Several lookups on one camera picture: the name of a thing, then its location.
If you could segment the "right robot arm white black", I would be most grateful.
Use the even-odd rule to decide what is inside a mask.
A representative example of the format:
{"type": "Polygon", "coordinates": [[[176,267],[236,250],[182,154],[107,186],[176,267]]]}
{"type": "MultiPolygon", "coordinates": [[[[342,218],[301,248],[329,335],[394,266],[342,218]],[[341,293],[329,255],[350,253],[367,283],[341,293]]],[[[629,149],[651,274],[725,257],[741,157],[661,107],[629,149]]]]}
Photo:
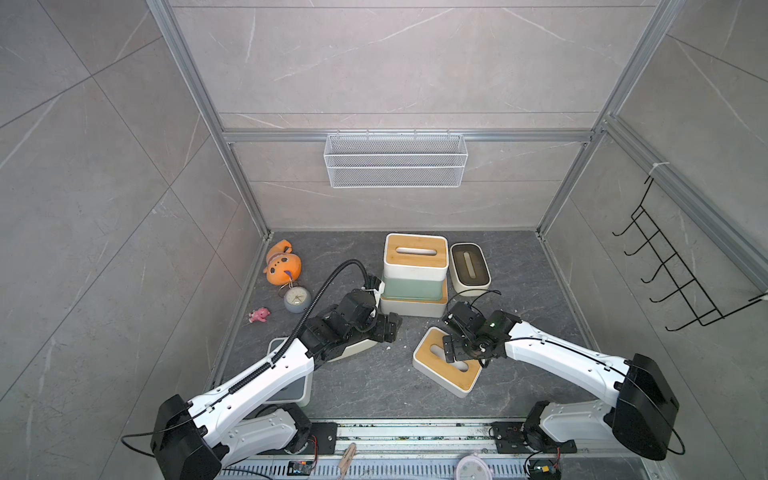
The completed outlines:
{"type": "Polygon", "coordinates": [[[649,460],[672,453],[669,443],[680,404],[657,363],[642,354],[611,356],[550,335],[519,317],[496,310],[484,316],[458,302],[442,317],[448,362],[511,359],[541,368],[593,395],[576,403],[539,401],[521,428],[535,451],[567,452],[580,441],[617,443],[649,460]]]}

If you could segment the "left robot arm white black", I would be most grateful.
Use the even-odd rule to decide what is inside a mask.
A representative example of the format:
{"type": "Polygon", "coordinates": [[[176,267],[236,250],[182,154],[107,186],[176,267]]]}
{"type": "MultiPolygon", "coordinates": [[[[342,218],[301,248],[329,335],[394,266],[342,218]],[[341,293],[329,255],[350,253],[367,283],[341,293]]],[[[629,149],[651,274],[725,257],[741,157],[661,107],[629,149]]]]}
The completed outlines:
{"type": "Polygon", "coordinates": [[[375,295],[355,289],[224,384],[190,400],[174,395],[158,410],[150,448],[166,479],[213,479],[267,451],[303,451],[311,422],[295,403],[270,404],[290,384],[344,356],[355,345],[392,343],[403,319],[384,314],[375,295]]]}

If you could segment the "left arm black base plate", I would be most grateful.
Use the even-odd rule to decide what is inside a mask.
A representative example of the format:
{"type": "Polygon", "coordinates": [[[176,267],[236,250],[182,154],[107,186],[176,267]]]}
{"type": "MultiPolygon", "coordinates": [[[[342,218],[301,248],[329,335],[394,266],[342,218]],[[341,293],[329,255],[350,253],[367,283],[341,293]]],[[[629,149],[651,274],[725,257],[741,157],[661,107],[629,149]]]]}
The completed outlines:
{"type": "Polygon", "coordinates": [[[333,455],[336,450],[338,427],[336,422],[313,422],[309,439],[301,453],[313,455],[317,451],[320,456],[333,455]]]}

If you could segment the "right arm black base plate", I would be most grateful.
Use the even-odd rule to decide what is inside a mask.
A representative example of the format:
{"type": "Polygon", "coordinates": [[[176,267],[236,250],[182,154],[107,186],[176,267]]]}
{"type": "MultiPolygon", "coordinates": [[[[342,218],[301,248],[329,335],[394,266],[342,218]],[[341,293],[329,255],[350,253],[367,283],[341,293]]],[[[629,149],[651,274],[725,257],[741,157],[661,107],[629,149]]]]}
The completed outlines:
{"type": "Polygon", "coordinates": [[[542,452],[547,454],[573,454],[578,451],[574,440],[556,441],[540,427],[521,421],[492,422],[489,436],[499,454],[542,452]]]}

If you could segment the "green tissue box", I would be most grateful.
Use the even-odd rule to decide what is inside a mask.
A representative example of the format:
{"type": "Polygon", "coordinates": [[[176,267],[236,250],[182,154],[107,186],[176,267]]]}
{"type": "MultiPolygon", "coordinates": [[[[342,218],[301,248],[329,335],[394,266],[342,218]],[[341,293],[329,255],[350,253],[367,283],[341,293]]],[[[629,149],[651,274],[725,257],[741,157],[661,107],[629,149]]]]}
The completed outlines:
{"type": "Polygon", "coordinates": [[[387,278],[383,280],[383,297],[399,301],[436,302],[444,297],[446,281],[387,278]]]}

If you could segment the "small bamboo lid tissue box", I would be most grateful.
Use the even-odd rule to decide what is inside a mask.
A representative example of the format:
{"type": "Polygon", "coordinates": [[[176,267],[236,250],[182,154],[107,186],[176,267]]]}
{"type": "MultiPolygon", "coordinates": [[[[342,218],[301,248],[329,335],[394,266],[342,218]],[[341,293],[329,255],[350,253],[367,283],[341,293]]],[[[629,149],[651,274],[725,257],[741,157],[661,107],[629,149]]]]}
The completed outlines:
{"type": "Polygon", "coordinates": [[[449,268],[443,236],[390,233],[384,247],[383,274],[389,279],[442,282],[449,268]]]}

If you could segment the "large bamboo lid tissue box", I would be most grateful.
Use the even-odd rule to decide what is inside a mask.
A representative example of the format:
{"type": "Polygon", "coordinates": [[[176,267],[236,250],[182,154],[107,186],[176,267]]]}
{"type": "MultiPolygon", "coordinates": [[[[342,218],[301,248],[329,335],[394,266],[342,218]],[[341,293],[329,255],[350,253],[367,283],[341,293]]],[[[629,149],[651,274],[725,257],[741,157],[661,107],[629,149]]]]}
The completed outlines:
{"type": "Polygon", "coordinates": [[[448,282],[442,282],[442,297],[436,301],[395,300],[382,297],[380,311],[384,314],[397,313],[400,316],[441,318],[448,302],[448,282]]]}

